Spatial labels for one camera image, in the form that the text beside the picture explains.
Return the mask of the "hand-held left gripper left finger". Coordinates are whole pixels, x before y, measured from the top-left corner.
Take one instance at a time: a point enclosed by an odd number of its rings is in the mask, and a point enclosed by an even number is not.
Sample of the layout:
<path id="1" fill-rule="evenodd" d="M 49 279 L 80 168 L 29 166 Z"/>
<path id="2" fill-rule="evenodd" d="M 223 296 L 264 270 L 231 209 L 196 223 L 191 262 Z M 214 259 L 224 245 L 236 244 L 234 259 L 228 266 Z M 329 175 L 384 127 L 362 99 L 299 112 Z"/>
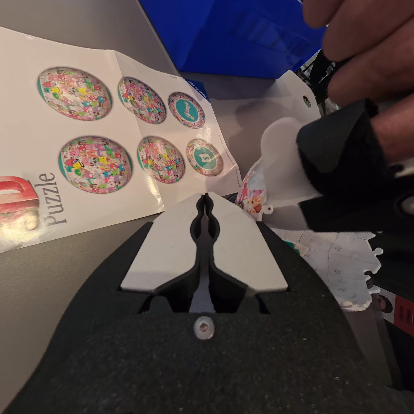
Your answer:
<path id="1" fill-rule="evenodd" d="M 164 297 L 173 311 L 189 311 L 200 282 L 198 238 L 205 196 L 196 193 L 151 224 L 120 288 Z"/>

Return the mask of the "puzzle instruction leaflet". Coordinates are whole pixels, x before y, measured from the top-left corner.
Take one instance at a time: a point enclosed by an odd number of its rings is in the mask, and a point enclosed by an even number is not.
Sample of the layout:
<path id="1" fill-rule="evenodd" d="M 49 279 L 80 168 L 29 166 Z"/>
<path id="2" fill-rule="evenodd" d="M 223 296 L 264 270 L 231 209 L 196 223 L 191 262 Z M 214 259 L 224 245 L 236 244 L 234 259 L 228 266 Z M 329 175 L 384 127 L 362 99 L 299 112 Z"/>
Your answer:
<path id="1" fill-rule="evenodd" d="M 198 82 L 3 27 L 0 42 L 1 252 L 238 191 Z"/>

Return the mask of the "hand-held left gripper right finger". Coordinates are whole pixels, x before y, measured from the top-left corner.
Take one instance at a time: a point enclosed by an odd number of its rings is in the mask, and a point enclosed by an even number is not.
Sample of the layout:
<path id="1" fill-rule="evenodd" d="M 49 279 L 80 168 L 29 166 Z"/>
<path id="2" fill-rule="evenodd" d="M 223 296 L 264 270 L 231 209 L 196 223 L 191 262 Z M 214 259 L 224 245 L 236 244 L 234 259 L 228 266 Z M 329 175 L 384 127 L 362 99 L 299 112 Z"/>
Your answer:
<path id="1" fill-rule="evenodd" d="M 209 293 L 215 311 L 237 311 L 245 298 L 285 292 L 288 283 L 258 223 L 214 192 L 206 194 Z"/>

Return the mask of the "blue plastic bin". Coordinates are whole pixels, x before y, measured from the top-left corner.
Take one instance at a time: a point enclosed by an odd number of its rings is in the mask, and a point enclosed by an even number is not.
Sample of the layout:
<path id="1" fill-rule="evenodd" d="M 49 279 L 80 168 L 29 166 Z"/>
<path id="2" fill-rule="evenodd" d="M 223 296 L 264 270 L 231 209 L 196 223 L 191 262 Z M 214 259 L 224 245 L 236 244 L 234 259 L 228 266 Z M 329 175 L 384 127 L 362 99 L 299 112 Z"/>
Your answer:
<path id="1" fill-rule="evenodd" d="M 279 79 L 322 47 L 297 0 L 142 0 L 179 71 Z"/>

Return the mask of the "colourful puzzle ball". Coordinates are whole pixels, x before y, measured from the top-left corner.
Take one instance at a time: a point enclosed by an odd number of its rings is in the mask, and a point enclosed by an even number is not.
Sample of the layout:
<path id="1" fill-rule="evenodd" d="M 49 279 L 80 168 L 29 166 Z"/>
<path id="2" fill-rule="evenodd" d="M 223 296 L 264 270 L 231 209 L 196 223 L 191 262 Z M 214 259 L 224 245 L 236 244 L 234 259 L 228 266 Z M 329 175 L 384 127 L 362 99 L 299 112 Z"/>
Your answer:
<path id="1" fill-rule="evenodd" d="M 242 181 L 234 203 L 256 221 L 264 221 L 267 207 L 264 168 L 259 158 Z M 381 250 L 370 247 L 371 232 L 321 233 L 311 230 L 291 231 L 267 224 L 293 248 L 325 282 L 344 311 L 364 311 L 372 303 L 372 294 L 380 289 L 367 287 L 367 271 L 380 267 Z"/>

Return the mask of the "person's right hand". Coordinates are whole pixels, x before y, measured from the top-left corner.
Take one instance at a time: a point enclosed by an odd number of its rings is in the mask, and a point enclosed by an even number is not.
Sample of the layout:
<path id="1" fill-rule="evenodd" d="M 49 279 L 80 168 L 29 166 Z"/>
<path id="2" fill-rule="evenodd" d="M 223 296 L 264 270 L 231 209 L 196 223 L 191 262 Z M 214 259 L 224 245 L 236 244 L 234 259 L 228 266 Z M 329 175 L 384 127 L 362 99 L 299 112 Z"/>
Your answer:
<path id="1" fill-rule="evenodd" d="M 414 2 L 412 0 L 305 0 L 312 28 L 327 26 L 324 55 L 348 59 L 332 77 L 328 96 L 339 106 L 399 99 L 371 119 L 391 163 L 414 153 Z"/>

